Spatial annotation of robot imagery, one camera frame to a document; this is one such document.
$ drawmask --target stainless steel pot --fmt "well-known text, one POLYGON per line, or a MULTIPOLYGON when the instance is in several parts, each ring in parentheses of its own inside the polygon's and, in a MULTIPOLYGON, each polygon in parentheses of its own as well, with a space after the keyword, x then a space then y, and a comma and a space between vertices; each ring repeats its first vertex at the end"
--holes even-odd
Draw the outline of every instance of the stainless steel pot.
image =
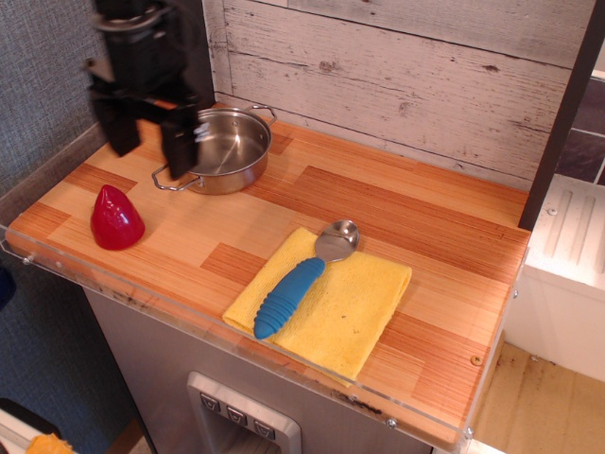
POLYGON ((151 174, 160 189, 183 191, 189 188, 201 194, 230 194, 258 180, 268 162, 271 129, 277 115, 269 106, 250 106, 248 109, 217 108, 199 112, 199 121, 205 130, 199 141, 199 163, 180 179, 180 186, 158 182, 158 174, 168 165, 151 174), (250 112, 266 109, 272 118, 267 123, 250 112))

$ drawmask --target button panel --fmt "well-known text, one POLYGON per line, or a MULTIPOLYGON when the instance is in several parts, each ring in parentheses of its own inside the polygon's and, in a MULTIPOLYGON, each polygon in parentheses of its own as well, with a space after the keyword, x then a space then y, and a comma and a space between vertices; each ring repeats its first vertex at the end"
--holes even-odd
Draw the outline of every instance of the button panel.
POLYGON ((199 397, 201 397, 201 403, 204 404, 204 407, 208 410, 220 413, 220 403, 216 399, 204 393, 199 393, 199 397))
POLYGON ((248 418, 246 417, 246 414, 240 410, 227 406, 227 414, 229 414, 229 419, 231 419, 234 423, 244 427, 248 425, 248 418))
POLYGON ((267 438, 268 440, 275 440, 275 430, 271 426, 267 426, 265 423, 254 420, 254 429, 261 437, 267 438))

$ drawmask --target spoon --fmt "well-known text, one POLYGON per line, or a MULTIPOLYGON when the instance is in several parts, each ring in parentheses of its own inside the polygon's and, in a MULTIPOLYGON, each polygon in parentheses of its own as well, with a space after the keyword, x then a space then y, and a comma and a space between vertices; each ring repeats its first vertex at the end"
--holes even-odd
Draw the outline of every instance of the spoon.
POLYGON ((315 242, 315 257, 290 271, 261 304, 254 319, 254 337, 277 333, 292 317, 304 295, 325 271, 328 262, 351 255, 359 243, 359 230, 351 220, 338 220, 325 228, 315 242))

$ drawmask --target blue spoon handle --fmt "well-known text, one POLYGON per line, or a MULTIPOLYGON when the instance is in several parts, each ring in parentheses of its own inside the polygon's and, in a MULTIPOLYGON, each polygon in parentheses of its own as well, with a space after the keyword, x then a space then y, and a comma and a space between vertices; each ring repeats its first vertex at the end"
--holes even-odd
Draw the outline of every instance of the blue spoon handle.
POLYGON ((294 311, 323 274, 325 262, 318 257, 307 258, 289 272, 271 291, 254 319, 254 337, 265 339, 277 333, 290 320, 294 311))

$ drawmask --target wooden floor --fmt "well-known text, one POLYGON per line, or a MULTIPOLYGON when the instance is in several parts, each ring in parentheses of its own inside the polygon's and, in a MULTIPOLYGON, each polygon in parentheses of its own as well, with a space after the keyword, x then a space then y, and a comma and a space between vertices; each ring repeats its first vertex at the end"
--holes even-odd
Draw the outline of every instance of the wooden floor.
POLYGON ((505 343, 475 437, 507 454, 605 453, 605 383, 505 343))

